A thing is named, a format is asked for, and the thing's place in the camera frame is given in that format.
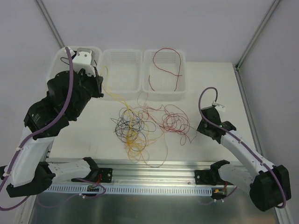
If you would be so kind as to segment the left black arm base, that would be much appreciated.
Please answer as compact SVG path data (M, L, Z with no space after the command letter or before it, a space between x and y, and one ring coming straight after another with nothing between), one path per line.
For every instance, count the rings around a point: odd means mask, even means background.
M113 177L113 169L112 168L99 168L97 174L97 182L98 183L111 183Z

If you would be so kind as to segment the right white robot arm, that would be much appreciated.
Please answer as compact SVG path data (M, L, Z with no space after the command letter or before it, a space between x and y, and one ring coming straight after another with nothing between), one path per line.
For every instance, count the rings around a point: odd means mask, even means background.
M287 168L276 166L254 151L229 121L222 122L215 106L201 109L197 131L228 149L246 168L242 171L227 160L213 163L200 180L217 185L228 182L249 194L252 203L261 211L284 207L291 199L290 177Z

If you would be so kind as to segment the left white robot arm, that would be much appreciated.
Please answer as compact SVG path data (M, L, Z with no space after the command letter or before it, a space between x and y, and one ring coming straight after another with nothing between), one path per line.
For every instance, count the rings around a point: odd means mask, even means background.
M80 69L72 77L69 84L68 70L56 74L47 82L46 97L28 109L22 134L26 143L17 149L13 165L0 168L1 179L9 182L6 191L11 198L40 194L56 182L98 180L99 167L91 157L60 165L42 161L54 138L71 121L77 121L90 99L104 96L102 76L88 76Z

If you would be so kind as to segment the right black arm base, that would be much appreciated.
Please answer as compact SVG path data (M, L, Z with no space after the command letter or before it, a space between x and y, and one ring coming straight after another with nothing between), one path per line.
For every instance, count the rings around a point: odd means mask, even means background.
M196 185L213 185L214 181L209 170L195 170L194 179Z

